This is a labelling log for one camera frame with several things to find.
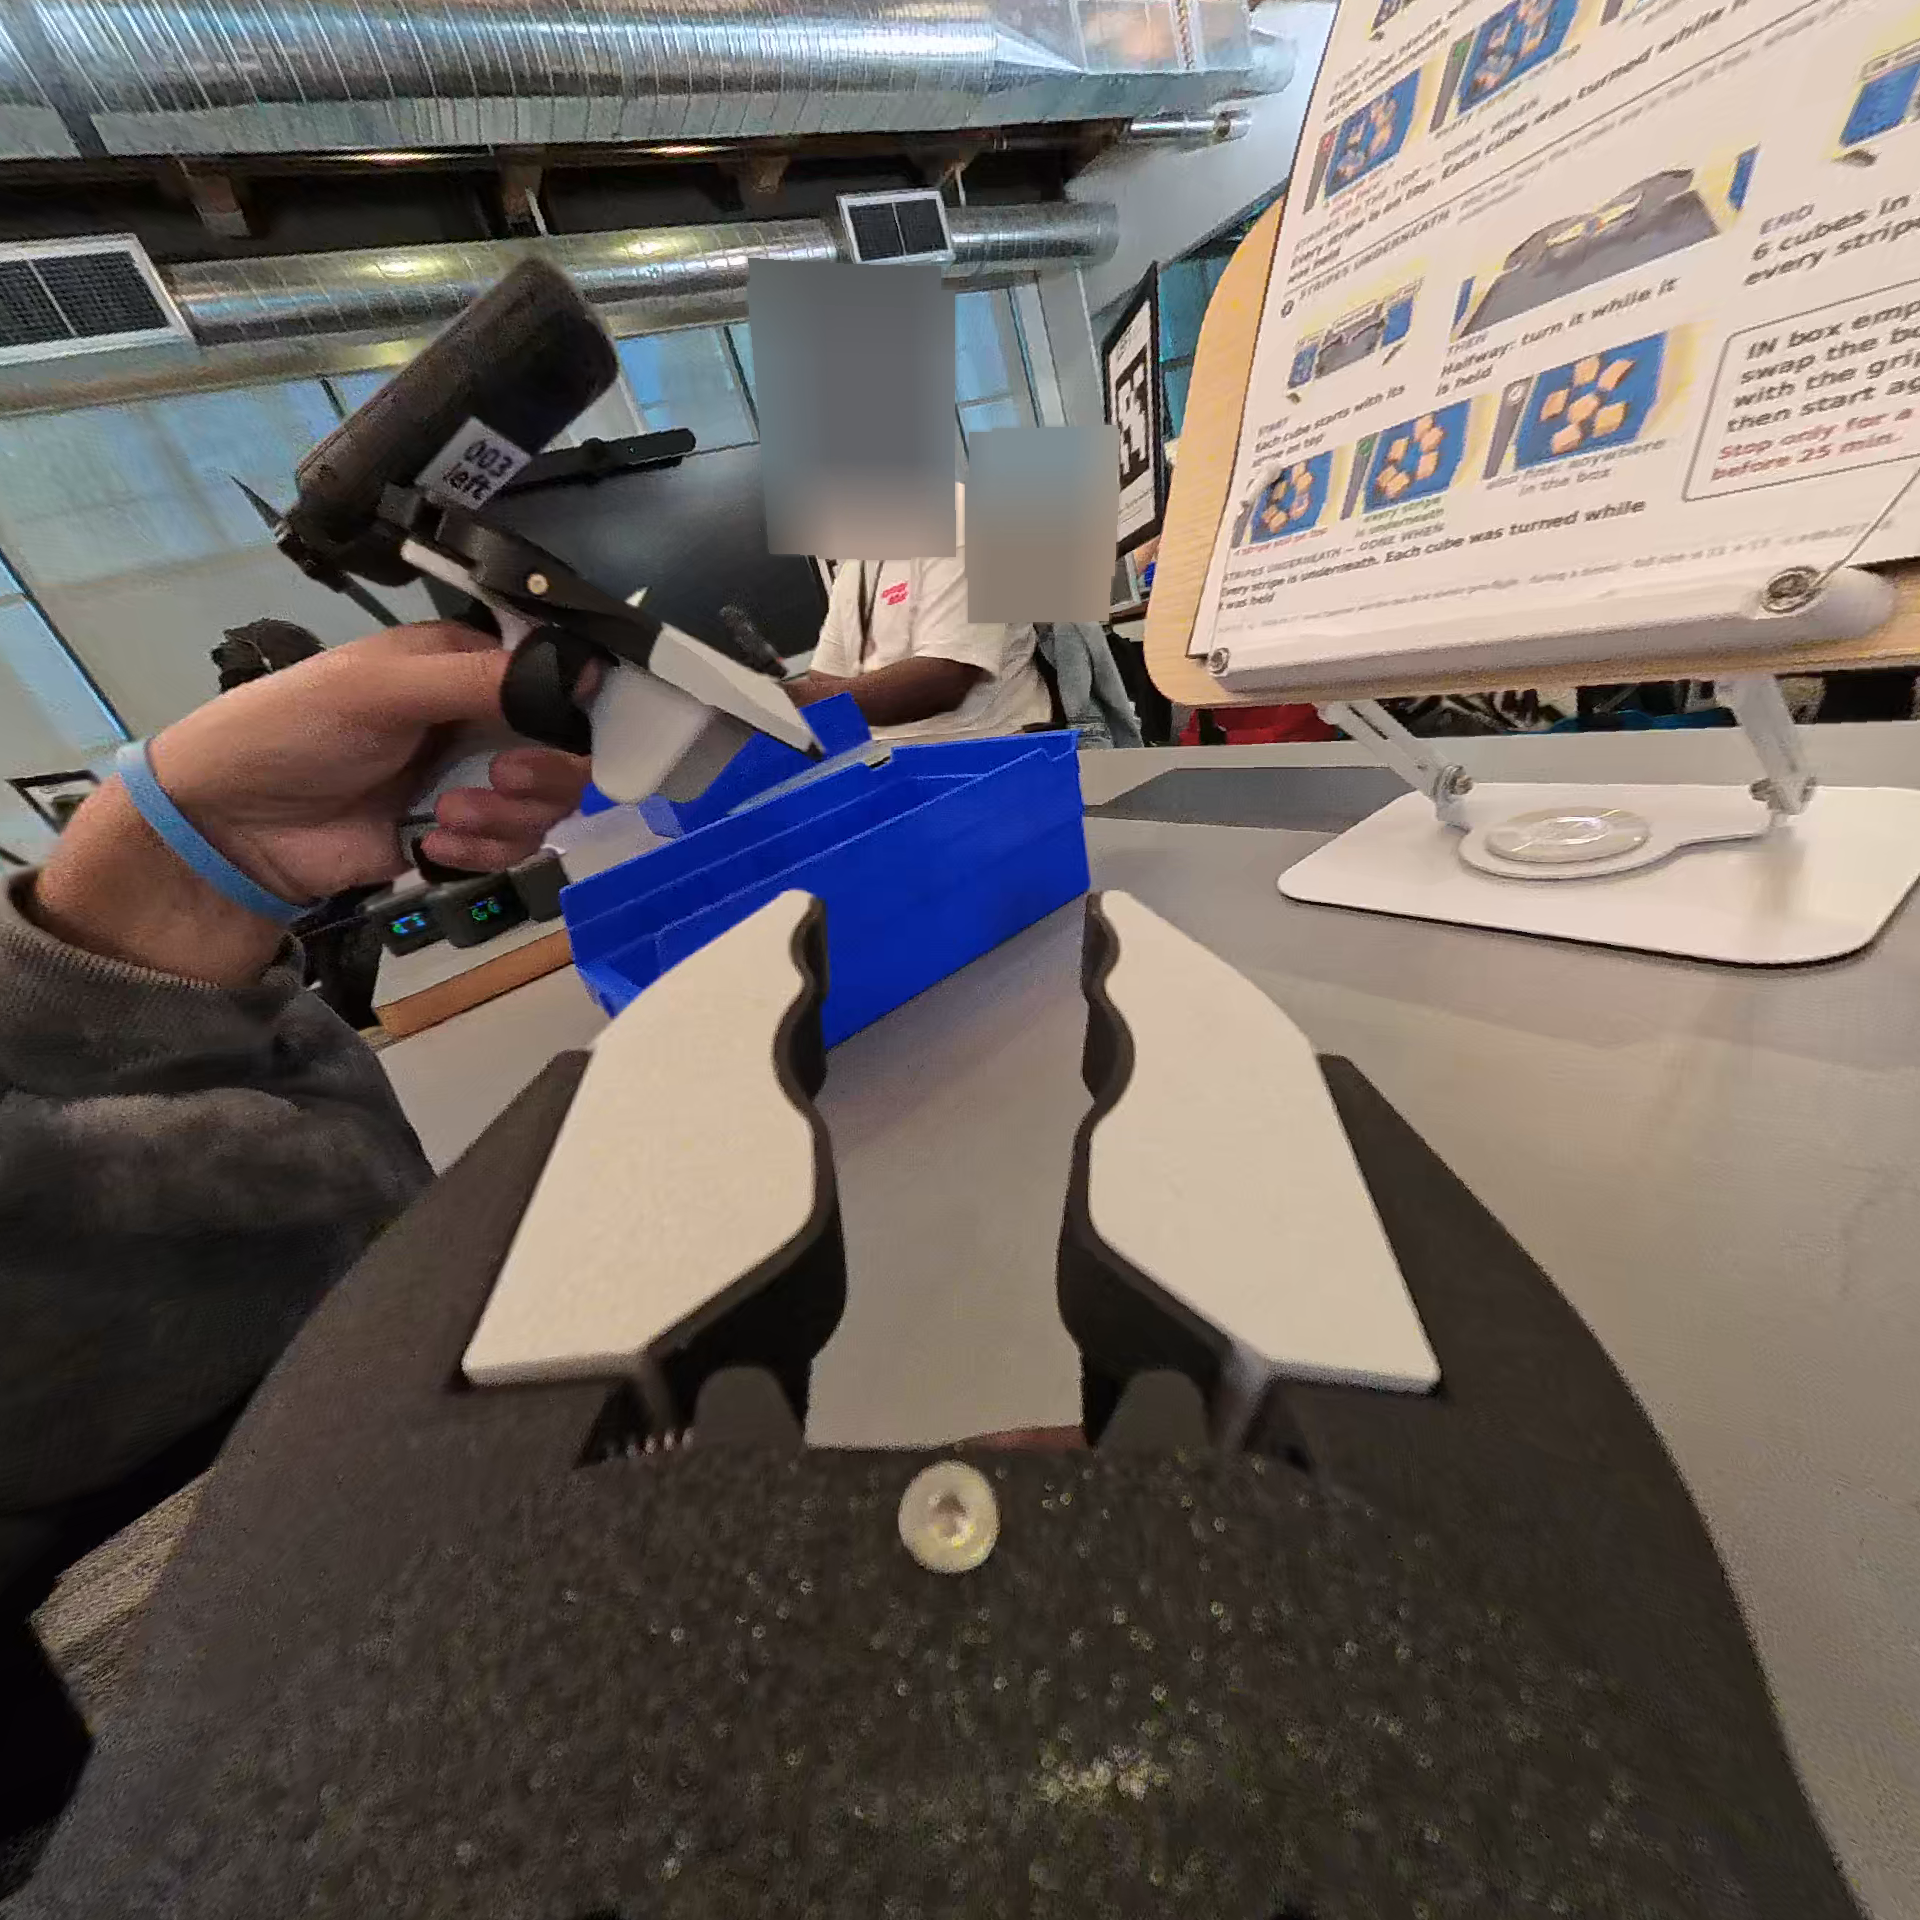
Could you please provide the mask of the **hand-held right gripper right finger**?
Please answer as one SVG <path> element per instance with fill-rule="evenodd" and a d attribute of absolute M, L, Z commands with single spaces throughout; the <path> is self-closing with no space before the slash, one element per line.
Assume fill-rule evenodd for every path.
<path fill-rule="evenodd" d="M 1088 1113 L 1071 1139 L 1059 1307 L 1090 1444 L 1143 1376 L 1186 1381 L 1235 1449 L 1286 1385 L 1429 1396 L 1443 1367 L 1306 1032 L 1117 889 L 1082 959 Z"/>

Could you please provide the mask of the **black white marker sign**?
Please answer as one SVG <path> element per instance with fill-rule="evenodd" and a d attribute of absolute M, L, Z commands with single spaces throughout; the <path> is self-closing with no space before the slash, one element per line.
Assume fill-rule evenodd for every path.
<path fill-rule="evenodd" d="M 1103 418 L 1117 436 L 1115 559 L 1162 535 L 1168 426 L 1162 373 L 1162 266 L 1151 260 L 1117 304 L 1098 351 Z"/>

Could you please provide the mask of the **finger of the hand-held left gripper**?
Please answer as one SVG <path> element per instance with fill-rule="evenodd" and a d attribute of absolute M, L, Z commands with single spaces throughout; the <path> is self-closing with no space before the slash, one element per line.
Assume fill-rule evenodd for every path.
<path fill-rule="evenodd" d="M 783 683 L 671 624 L 640 633 L 640 661 L 616 657 L 596 688 L 599 760 L 687 760 L 730 737 L 767 737 L 820 757 Z"/>

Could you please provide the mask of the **printed instruction sheet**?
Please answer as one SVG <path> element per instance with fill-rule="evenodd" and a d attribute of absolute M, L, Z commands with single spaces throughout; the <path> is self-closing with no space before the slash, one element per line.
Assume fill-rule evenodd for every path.
<path fill-rule="evenodd" d="M 1236 696 L 1878 633 L 1916 4 L 1341 4 L 1188 653 Z"/>

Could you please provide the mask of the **blue plastic bin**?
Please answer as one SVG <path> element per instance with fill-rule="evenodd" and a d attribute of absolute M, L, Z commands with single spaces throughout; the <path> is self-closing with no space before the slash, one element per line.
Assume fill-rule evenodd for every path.
<path fill-rule="evenodd" d="M 824 914 L 835 1048 L 1088 889 L 1067 730 L 888 743 L 852 765 L 573 880 L 572 965 L 610 1018 L 774 896 Z"/>
<path fill-rule="evenodd" d="M 744 810 L 792 793 L 852 765 L 879 765 L 894 751 L 878 741 L 847 696 L 804 712 L 822 735 L 822 745 L 796 751 L 774 737 L 754 732 L 731 715 L 709 719 L 683 760 L 668 773 L 666 787 L 638 799 L 615 800 L 599 785 L 587 785 L 580 815 L 587 820 L 630 812 L 656 837 L 675 841 L 718 826 Z"/>

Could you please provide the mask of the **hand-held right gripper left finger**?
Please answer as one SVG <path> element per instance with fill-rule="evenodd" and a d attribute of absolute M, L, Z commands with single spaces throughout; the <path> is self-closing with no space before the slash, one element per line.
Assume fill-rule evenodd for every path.
<path fill-rule="evenodd" d="M 590 1049 L 462 1356 L 476 1391 L 620 1391 L 642 1434 L 803 1434 L 847 1303 L 818 1113 L 828 914 L 782 892 Z"/>

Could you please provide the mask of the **black digital timer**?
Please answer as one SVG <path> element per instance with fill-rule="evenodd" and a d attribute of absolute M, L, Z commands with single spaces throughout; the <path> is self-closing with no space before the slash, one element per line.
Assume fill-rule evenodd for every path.
<path fill-rule="evenodd" d="M 468 952 L 517 929 L 559 921 L 567 884 L 563 855 L 544 850 L 507 872 L 446 880 L 432 895 L 432 921 L 444 944 Z"/>
<path fill-rule="evenodd" d="M 368 923 L 383 954 L 410 956 L 434 944 L 470 948 L 480 941 L 468 921 L 468 905 L 480 880 L 439 880 L 368 903 Z"/>

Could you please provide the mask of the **blue wristband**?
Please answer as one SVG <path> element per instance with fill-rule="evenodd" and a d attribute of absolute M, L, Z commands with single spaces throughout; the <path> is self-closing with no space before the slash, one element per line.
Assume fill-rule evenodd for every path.
<path fill-rule="evenodd" d="M 291 900 L 254 880 L 188 819 L 154 771 L 154 745 L 133 738 L 117 747 L 112 775 L 133 815 L 157 837 L 166 853 L 226 905 L 276 929 L 295 925 L 311 905 Z"/>

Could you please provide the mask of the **person's left forearm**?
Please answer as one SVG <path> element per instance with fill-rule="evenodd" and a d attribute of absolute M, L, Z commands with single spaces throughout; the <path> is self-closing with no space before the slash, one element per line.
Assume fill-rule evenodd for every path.
<path fill-rule="evenodd" d="M 278 929 L 101 787 L 5 892 L 5 1529 L 214 1443 L 426 1180 Z"/>

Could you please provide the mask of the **white air vent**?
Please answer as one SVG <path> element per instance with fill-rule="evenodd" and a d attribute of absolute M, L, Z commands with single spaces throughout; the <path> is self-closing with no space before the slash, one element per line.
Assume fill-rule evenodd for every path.
<path fill-rule="evenodd" d="M 192 340 L 130 233 L 2 244 L 5 369 Z"/>
<path fill-rule="evenodd" d="M 860 268 L 956 260 L 948 207 L 936 187 L 862 191 L 836 196 L 842 258 Z"/>

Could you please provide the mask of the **black display screen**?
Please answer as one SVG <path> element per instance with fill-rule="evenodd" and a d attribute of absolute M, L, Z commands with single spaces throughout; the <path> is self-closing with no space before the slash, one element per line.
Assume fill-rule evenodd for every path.
<path fill-rule="evenodd" d="M 482 519 L 744 661 L 792 666 L 824 623 L 818 563 L 767 544 L 756 447 L 700 451 L 669 427 L 551 448 Z"/>

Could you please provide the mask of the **grey jacket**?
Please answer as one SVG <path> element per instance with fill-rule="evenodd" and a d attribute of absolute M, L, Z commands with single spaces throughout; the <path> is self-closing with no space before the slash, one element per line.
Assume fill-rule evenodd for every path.
<path fill-rule="evenodd" d="M 1036 635 L 1036 666 L 1050 687 L 1056 725 L 1074 732 L 1083 752 L 1143 747 L 1106 628 L 1095 623 L 1039 623 Z"/>

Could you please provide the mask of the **person's left hand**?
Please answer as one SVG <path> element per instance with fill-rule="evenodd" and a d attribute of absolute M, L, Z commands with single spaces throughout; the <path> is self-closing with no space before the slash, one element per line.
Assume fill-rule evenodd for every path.
<path fill-rule="evenodd" d="M 453 873 L 500 873 L 575 815 L 583 757 L 495 732 L 507 652 L 454 623 L 351 640 L 155 735 L 160 791 L 240 873 L 316 900 L 398 879 L 403 828 Z"/>

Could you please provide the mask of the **white stand with wooden board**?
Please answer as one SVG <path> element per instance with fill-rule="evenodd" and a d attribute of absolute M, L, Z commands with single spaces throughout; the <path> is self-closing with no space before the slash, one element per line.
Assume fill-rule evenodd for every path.
<path fill-rule="evenodd" d="M 1288 191 L 1300 181 L 1296 160 Z M 1371 911 L 1575 944 L 1803 968 L 1871 944 L 1916 884 L 1916 791 L 1823 785 L 1796 738 L 1782 679 L 1826 666 L 1916 659 L 1916 560 L 1885 628 L 1773 653 L 1519 664 L 1357 688 L 1236 696 L 1188 653 L 1231 484 L 1240 401 L 1284 207 L 1236 251 L 1206 309 L 1148 599 L 1149 672 L 1175 705 L 1312 705 L 1407 785 L 1280 879 L 1302 905 Z M 1475 777 L 1446 741 L 1422 741 L 1388 700 L 1446 688 L 1707 681 L 1757 760 L 1727 785 L 1592 785 Z"/>

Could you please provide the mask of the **grey table with wooden edge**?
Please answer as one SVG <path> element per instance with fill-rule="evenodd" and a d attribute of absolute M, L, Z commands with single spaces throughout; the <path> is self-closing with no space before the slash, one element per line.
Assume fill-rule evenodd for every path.
<path fill-rule="evenodd" d="M 410 1041 L 570 968 L 563 920 L 519 923 L 468 948 L 439 941 L 386 952 L 374 970 L 373 1020 L 390 1041 Z"/>

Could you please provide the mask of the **silver air duct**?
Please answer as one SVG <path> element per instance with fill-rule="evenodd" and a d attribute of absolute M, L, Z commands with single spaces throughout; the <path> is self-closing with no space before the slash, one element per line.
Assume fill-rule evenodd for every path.
<path fill-rule="evenodd" d="M 1106 202 L 933 207 L 956 290 L 1090 269 L 1111 260 L 1120 215 Z M 596 306 L 668 324 L 742 320 L 754 260 L 852 266 L 844 215 L 552 233 L 535 241 L 368 248 L 166 263 L 160 282 L 204 347 L 411 340 L 538 256 Z"/>
<path fill-rule="evenodd" d="M 5 2 L 5 160 L 962 136 L 1204 116 L 1284 4 Z"/>

